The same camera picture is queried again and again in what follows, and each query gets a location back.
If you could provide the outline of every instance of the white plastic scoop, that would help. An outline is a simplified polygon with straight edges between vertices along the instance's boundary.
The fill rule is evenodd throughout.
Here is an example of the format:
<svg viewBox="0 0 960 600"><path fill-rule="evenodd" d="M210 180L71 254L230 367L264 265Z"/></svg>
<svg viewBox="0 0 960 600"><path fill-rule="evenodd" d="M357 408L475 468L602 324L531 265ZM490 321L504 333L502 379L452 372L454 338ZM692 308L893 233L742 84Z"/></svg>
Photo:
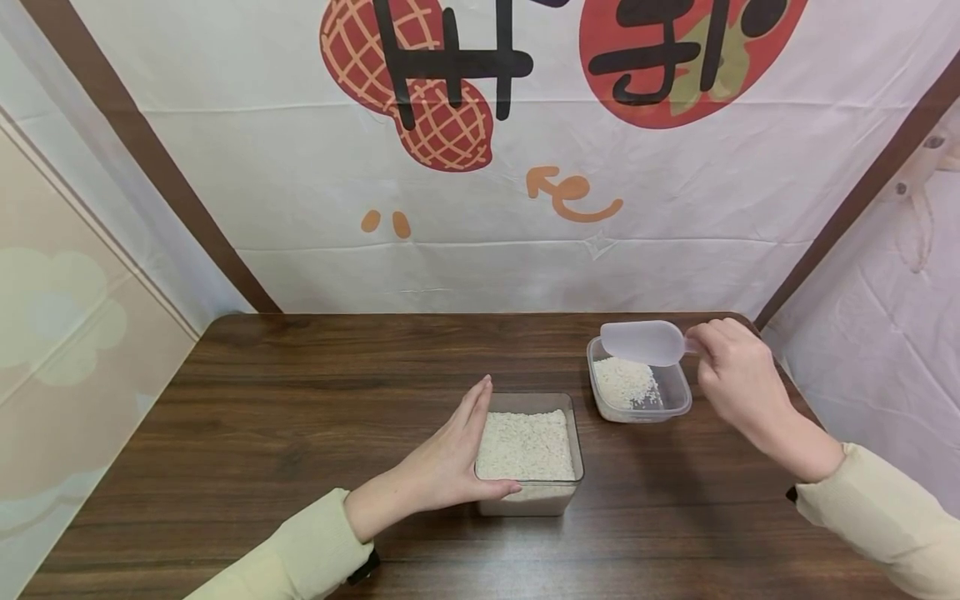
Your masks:
<svg viewBox="0 0 960 600"><path fill-rule="evenodd" d="M651 367L670 367L696 348L676 325L668 321L606 323L600 342L612 356Z"/></svg>

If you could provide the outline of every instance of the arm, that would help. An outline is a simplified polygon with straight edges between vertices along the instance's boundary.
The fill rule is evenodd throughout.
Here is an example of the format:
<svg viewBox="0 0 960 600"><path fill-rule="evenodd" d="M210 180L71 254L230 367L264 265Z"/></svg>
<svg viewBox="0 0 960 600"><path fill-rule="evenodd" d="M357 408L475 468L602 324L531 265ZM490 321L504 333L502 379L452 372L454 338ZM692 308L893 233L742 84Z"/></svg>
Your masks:
<svg viewBox="0 0 960 600"><path fill-rule="evenodd" d="M797 508L878 563L907 593L960 599L960 521L866 448L798 413L770 349L733 319L697 325L700 385L722 419L803 482Z"/></svg>
<svg viewBox="0 0 960 600"><path fill-rule="evenodd" d="M481 481L473 472L492 391L488 375L399 465L355 492L334 490L317 500L187 600L325 597L367 561L377 534L407 516L519 492L516 481Z"/></svg>

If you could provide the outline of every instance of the uncooked rice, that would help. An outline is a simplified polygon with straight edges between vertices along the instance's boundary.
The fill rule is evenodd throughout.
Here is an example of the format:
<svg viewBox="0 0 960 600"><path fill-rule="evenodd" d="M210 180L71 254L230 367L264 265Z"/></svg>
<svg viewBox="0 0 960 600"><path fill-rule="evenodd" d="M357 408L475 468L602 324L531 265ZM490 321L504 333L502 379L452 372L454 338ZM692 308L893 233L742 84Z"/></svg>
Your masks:
<svg viewBox="0 0 960 600"><path fill-rule="evenodd" d="M487 415L476 473L480 479L573 481L564 411Z"/></svg>
<svg viewBox="0 0 960 600"><path fill-rule="evenodd" d="M593 363L600 396L613 408L663 408L657 380L650 367L611 356Z"/></svg>

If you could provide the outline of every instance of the red peanut illustration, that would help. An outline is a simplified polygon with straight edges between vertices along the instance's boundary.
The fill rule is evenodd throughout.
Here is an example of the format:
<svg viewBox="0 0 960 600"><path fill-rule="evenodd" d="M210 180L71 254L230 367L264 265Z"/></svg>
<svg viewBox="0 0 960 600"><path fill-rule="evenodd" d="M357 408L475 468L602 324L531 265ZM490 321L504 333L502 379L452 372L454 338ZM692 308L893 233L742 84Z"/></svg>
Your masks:
<svg viewBox="0 0 960 600"><path fill-rule="evenodd" d="M441 50L443 24L437 0L390 0L396 39L408 50ZM364 107L389 116L404 150L430 169L463 173L492 159L490 106L470 82L463 102L450 105L446 82L411 80L416 126L400 124L396 96L383 55L372 0L330 0L320 28L321 53L334 81Z"/></svg>

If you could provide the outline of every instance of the clear plastic container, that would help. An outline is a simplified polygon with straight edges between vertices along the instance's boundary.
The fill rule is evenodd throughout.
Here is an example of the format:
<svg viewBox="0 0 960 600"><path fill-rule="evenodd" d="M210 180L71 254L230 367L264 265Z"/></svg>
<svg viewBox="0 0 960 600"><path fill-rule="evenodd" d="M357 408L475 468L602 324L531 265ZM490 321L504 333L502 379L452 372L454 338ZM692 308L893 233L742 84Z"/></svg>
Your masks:
<svg viewBox="0 0 960 600"><path fill-rule="evenodd" d="M590 368L590 386L593 388L593 398L596 400L600 416L606 420L618 423L657 423L673 419L690 410L693 395L690 385L686 382L684 370L680 365L672 367L651 367L654 380L657 381L659 397L644 398L635 410L624 410L609 404L600 394L597 385L594 362L610 358L610 354L603 348L599 337L590 340L587 345L587 362Z"/></svg>
<svg viewBox="0 0 960 600"><path fill-rule="evenodd" d="M573 481L520 481L521 492L502 500L481 500L477 508L483 516L560 516L566 510L577 486L584 479L584 459L580 454L573 400L566 394L494 394L490 412L537 415L564 411L566 434L573 460Z"/></svg>

